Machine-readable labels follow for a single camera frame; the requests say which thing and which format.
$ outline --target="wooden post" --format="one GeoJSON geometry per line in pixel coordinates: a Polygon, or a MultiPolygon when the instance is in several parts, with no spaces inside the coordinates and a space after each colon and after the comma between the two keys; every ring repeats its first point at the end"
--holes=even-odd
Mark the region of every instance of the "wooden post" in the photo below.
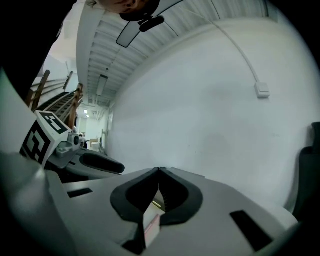
{"type": "Polygon", "coordinates": [[[38,89],[35,92],[34,101],[32,103],[32,108],[31,108],[32,111],[35,111],[37,109],[37,107],[38,107],[42,91],[44,90],[44,87],[46,85],[46,82],[48,80],[49,75],[50,75],[50,71],[46,70],[45,73],[44,73],[44,76],[41,79],[40,85],[39,85],[38,89]]]}
{"type": "Polygon", "coordinates": [[[34,95],[34,91],[29,89],[28,95],[25,98],[25,104],[30,108],[31,102],[32,102],[32,96],[34,95]]]}
{"type": "Polygon", "coordinates": [[[80,100],[80,96],[82,94],[83,85],[81,83],[78,84],[78,87],[74,93],[73,101],[72,101],[72,107],[70,109],[70,114],[68,118],[68,127],[70,129],[74,128],[75,120],[76,120],[76,112],[78,108],[78,102],[80,100]]]}
{"type": "Polygon", "coordinates": [[[66,79],[66,81],[65,81],[65,83],[64,83],[64,86],[63,86],[63,89],[64,89],[64,90],[67,89],[67,86],[68,86],[69,81],[70,81],[70,79],[71,79],[71,77],[72,77],[73,74],[74,74],[74,72],[71,71],[70,74],[68,75],[68,77],[67,77],[67,79],[66,79]]]}

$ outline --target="corrugated ceiling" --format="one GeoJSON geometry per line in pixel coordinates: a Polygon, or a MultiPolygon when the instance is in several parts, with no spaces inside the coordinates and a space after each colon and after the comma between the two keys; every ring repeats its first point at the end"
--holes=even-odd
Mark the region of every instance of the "corrugated ceiling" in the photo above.
{"type": "Polygon", "coordinates": [[[87,84],[84,86],[88,103],[108,107],[136,68],[175,38],[214,21],[263,18],[268,10],[264,0],[185,0],[162,15],[165,23],[140,33],[128,48],[123,48],[116,40],[127,21],[119,15],[104,13],[95,31],[87,65],[87,84]],[[108,81],[102,96],[96,96],[100,75],[107,76],[108,81]]]}

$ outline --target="ceiling light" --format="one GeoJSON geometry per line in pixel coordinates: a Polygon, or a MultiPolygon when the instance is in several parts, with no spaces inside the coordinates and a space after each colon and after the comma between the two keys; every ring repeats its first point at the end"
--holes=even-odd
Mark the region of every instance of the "ceiling light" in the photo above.
{"type": "Polygon", "coordinates": [[[105,75],[100,75],[99,77],[99,81],[98,81],[98,88],[96,89],[96,95],[98,96],[101,96],[104,89],[105,89],[105,86],[106,86],[106,83],[108,81],[108,77],[105,76],[105,75]]]}

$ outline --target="black rectangular slot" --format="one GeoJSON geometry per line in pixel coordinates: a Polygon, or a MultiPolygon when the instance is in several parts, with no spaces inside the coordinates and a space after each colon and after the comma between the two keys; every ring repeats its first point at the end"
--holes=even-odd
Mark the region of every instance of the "black rectangular slot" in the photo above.
{"type": "Polygon", "coordinates": [[[83,196],[83,195],[86,195],[86,194],[89,194],[93,192],[90,188],[83,188],[83,189],[79,189],[79,190],[75,190],[75,191],[71,191],[71,192],[68,192],[68,196],[70,198],[76,198],[76,197],[79,197],[79,196],[83,196]]]}
{"type": "Polygon", "coordinates": [[[249,217],[245,211],[235,211],[230,216],[237,224],[252,248],[258,252],[272,242],[272,239],[249,217]]]}

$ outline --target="hair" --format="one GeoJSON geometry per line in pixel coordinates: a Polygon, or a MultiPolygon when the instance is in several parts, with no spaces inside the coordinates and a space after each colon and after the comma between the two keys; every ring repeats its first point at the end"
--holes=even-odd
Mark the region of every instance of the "hair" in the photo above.
{"type": "Polygon", "coordinates": [[[87,0],[86,1],[86,5],[90,6],[90,7],[94,7],[97,4],[97,2],[95,0],[87,0]]]}

